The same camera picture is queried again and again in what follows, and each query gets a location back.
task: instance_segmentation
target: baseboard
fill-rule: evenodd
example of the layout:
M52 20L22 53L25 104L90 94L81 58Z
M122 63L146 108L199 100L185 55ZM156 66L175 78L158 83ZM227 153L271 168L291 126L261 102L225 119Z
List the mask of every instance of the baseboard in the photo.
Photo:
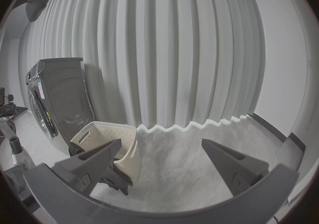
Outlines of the baseboard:
M294 133L291 133L288 137L299 147L300 150L302 150L303 153L305 153L305 144Z
M265 121L263 118L258 116L257 114L248 114L250 117L252 117L255 121L257 121L259 124L264 126L266 129L268 129L275 137L277 137L281 142L285 142L287 139L283 133L281 133L278 129L276 129L272 124Z

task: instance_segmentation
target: washing machine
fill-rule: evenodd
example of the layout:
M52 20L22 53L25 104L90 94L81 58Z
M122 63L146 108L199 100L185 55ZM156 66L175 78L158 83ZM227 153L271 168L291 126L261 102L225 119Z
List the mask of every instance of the washing machine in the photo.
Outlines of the washing machine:
M82 60L42 59L26 75L35 119L51 144L67 155L71 139L94 121Z

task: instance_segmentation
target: white wall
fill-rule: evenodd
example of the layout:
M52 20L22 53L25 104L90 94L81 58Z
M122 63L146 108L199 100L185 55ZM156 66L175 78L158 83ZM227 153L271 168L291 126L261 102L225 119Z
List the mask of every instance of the white wall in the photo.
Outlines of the white wall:
M307 46L291 0L256 0L265 33L264 81L255 113L288 136L301 109Z
M0 87L5 88L5 94L13 94L13 102L24 106L18 76L18 51L20 39L5 41L0 51Z

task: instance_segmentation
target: curtain fold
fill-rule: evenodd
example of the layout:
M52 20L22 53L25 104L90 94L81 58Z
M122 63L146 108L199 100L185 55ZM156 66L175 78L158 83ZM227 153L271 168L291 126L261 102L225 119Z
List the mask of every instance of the curtain fold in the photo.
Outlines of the curtain fold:
M265 44L255 0L49 0L19 47L39 60L82 57L97 120L164 128L253 113Z

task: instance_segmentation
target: energy label sticker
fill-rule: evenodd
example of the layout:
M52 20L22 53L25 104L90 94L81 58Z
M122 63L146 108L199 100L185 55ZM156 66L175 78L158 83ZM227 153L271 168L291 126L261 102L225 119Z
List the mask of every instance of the energy label sticker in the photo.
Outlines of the energy label sticker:
M40 91L41 99L45 99L45 98L44 98L44 94L43 94L43 90L42 90L41 82L38 82L38 87L39 87L39 91Z

